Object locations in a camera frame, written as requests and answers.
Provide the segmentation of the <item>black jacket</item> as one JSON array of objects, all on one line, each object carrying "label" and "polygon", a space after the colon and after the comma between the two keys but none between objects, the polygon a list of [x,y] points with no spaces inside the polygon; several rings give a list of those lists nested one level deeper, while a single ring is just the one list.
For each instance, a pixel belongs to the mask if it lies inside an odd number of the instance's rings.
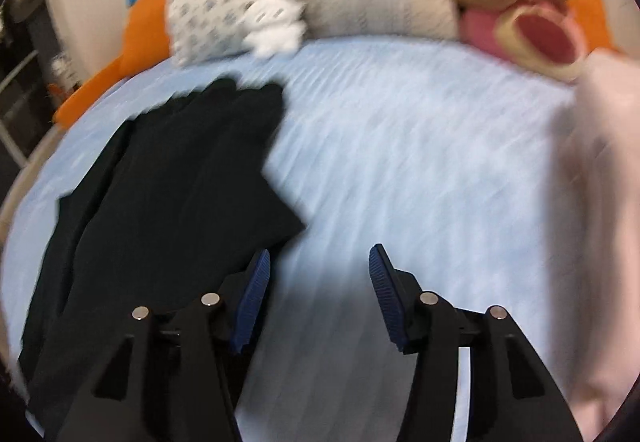
[{"label": "black jacket", "polygon": [[273,83],[171,97],[125,121],[60,198],[20,355],[47,438],[135,307],[179,309],[303,232],[262,174],[284,110]]}]

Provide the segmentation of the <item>light blue quilted bedspread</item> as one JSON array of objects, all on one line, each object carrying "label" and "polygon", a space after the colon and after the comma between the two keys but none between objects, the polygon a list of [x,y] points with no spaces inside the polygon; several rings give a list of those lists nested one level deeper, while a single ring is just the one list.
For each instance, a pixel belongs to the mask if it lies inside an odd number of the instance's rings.
[{"label": "light blue quilted bedspread", "polygon": [[285,83],[288,110],[265,173],[306,223],[278,263],[240,402],[245,440],[396,438],[414,361],[388,339],[375,299],[376,243],[455,306],[504,306],[559,387],[572,388],[585,225],[560,149],[573,91],[457,43],[401,38],[314,41],[268,61],[166,61],[111,88],[14,214],[1,264],[10,362],[58,197],[122,121],[223,74]]}]

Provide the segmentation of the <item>pink jacket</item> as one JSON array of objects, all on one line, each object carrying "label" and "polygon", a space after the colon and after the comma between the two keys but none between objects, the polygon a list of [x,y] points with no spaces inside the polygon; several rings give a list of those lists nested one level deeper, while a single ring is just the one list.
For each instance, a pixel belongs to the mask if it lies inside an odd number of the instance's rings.
[{"label": "pink jacket", "polygon": [[556,119],[555,154],[584,223],[568,404],[596,440],[639,378],[639,64],[598,48]]}]

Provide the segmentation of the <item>white plush sheep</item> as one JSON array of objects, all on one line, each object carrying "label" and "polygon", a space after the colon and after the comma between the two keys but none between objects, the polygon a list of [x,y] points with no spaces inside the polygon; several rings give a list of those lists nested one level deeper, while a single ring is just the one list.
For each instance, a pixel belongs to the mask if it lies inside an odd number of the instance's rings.
[{"label": "white plush sheep", "polygon": [[294,54],[307,30],[299,0],[257,0],[241,19],[243,47],[257,58]]}]

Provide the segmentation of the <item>pink strawberry bear plush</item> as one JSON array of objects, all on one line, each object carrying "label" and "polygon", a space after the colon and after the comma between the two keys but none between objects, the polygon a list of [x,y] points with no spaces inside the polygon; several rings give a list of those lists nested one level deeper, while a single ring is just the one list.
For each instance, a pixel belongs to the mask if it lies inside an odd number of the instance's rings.
[{"label": "pink strawberry bear plush", "polygon": [[577,80],[588,56],[584,32],[575,20],[544,3],[465,9],[460,38],[488,55],[563,83]]}]

